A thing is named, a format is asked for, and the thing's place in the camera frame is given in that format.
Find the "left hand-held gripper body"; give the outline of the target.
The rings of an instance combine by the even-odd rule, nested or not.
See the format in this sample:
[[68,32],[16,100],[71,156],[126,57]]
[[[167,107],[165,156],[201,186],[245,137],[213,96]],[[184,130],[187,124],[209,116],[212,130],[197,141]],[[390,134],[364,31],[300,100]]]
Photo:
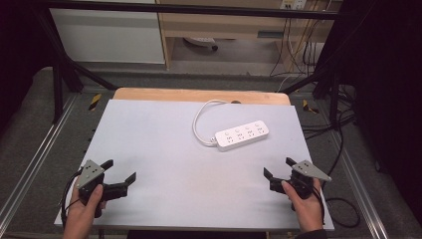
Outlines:
[[104,184],[104,179],[105,170],[101,168],[101,165],[88,159],[82,168],[82,173],[77,182],[79,198],[84,204],[88,203],[98,185],[103,185],[105,187],[105,194],[103,195],[102,201],[114,200],[114,194],[111,191],[111,187]]

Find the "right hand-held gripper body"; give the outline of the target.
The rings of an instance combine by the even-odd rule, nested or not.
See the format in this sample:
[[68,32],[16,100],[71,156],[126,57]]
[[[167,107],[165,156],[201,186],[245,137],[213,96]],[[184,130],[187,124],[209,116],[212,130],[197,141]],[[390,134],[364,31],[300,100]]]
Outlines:
[[301,199],[308,199],[313,194],[314,179],[331,181],[325,174],[308,160],[297,162],[292,167],[291,177],[286,182],[296,191]]

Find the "white power strip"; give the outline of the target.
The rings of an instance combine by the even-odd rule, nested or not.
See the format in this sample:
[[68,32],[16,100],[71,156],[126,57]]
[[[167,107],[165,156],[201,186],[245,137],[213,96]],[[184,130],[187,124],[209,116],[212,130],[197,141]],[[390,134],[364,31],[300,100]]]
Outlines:
[[220,151],[228,151],[265,139],[269,132],[267,125],[263,121],[257,120],[217,131],[215,139]]

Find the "person's right hand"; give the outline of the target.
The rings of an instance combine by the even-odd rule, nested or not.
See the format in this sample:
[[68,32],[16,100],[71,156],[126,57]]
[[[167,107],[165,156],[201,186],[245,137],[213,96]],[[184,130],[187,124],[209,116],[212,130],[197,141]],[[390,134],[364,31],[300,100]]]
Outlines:
[[308,199],[301,199],[295,189],[286,181],[282,182],[282,186],[296,210],[301,231],[308,233],[321,230],[323,216],[319,200],[314,195]]

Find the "person's left hand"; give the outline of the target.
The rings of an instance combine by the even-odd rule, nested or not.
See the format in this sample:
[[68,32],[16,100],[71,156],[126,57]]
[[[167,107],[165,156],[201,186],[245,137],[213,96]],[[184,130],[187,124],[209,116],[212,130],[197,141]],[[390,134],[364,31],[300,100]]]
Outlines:
[[75,200],[75,203],[69,207],[68,220],[64,233],[77,231],[90,235],[95,219],[96,208],[102,199],[103,191],[103,186],[98,185],[88,203],[84,204],[79,199],[78,189],[74,187],[71,199]]

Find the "wooden table board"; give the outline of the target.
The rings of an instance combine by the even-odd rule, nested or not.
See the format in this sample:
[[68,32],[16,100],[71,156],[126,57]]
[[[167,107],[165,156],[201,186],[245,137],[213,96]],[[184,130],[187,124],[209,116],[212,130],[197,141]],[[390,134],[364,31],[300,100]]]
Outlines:
[[221,100],[241,104],[289,106],[291,101],[285,94],[254,91],[207,91],[154,88],[120,88],[115,91],[114,100],[201,102]]

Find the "black curtain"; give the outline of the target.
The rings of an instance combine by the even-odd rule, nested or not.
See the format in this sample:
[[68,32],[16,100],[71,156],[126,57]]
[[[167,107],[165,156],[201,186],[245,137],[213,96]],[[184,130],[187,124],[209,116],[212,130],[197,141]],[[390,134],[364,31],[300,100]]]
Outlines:
[[342,79],[375,158],[422,226],[422,0],[376,0]]
[[41,69],[52,65],[46,34],[31,0],[0,0],[0,132],[21,106]]

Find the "white cabinet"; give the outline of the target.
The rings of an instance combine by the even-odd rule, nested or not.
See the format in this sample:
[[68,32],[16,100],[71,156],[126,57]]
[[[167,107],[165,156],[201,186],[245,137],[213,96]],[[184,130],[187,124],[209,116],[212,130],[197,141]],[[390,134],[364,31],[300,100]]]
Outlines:
[[74,61],[165,62],[156,13],[51,9],[51,14]]

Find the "grey power strip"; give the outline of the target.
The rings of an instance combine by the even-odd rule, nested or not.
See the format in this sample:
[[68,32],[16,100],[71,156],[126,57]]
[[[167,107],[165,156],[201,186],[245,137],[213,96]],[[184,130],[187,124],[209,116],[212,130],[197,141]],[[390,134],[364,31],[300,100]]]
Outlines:
[[218,50],[213,38],[185,38],[185,41],[196,46],[210,48],[212,51]]

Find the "light wooden desk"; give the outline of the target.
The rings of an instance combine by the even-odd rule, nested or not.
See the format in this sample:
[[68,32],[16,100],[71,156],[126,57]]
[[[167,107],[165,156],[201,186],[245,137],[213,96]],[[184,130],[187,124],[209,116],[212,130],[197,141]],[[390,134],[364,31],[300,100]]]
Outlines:
[[[157,4],[204,5],[281,9],[282,0],[155,0]],[[337,12],[334,0],[307,0],[303,10]],[[280,19],[222,15],[158,15],[165,65],[172,65],[174,42],[178,38],[262,40],[276,45],[274,65],[294,68],[305,43],[324,43],[334,24],[332,20]]]

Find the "aluminium rail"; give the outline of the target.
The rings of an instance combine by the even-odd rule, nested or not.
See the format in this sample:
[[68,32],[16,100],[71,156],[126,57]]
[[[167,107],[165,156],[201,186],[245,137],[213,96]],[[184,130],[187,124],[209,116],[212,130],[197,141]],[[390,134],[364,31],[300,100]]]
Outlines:
[[16,211],[18,210],[27,191],[34,181],[34,178],[38,174],[38,171],[42,167],[44,160],[46,159],[56,141],[56,138],[60,134],[64,124],[71,114],[75,105],[75,101],[78,97],[78,94],[71,94],[69,96],[63,107],[63,114],[59,117],[57,122],[53,123],[49,127],[48,132],[44,136],[34,155],[31,157],[30,162],[26,166],[25,171],[22,173],[16,186],[13,188],[13,191],[11,192],[7,201],[0,208],[0,237],[5,233],[14,215],[16,214]]
[[330,135],[332,137],[332,141],[338,149],[339,161],[372,238],[388,239],[388,233],[376,211],[366,187],[355,169],[346,147],[342,145],[343,140],[341,139],[340,133],[335,130],[332,131]]

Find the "white wall socket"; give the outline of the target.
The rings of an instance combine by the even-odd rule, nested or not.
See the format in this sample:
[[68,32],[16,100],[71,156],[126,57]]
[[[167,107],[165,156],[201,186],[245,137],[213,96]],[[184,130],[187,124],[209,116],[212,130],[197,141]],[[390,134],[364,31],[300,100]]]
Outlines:
[[280,8],[286,10],[303,10],[306,3],[307,0],[282,0]]

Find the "black metal frame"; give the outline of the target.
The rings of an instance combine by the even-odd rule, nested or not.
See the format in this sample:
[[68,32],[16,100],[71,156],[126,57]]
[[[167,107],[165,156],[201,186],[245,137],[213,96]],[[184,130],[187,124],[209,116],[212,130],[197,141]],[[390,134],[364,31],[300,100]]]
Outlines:
[[264,8],[245,7],[223,7],[204,5],[180,5],[180,4],[156,4],[156,3],[124,3],[124,2],[104,2],[104,1],[76,1],[76,0],[35,0],[29,2],[36,19],[47,35],[50,47],[54,53],[56,65],[54,72],[54,93],[55,93],[55,117],[58,121],[63,113],[62,103],[62,81],[68,85],[72,92],[80,92],[84,86],[77,75],[88,77],[107,90],[115,91],[118,86],[107,82],[95,75],[88,69],[76,63],[68,56],[56,31],[55,24],[47,20],[47,15],[53,9],[71,10],[95,10],[95,11],[115,11],[115,12],[141,12],[141,13],[165,13],[165,14],[194,14],[194,15],[222,15],[222,16],[242,16],[261,18],[284,18],[284,19],[313,19],[313,20],[345,20],[349,19],[349,13],[338,13],[332,11],[307,11],[307,10],[276,10]]

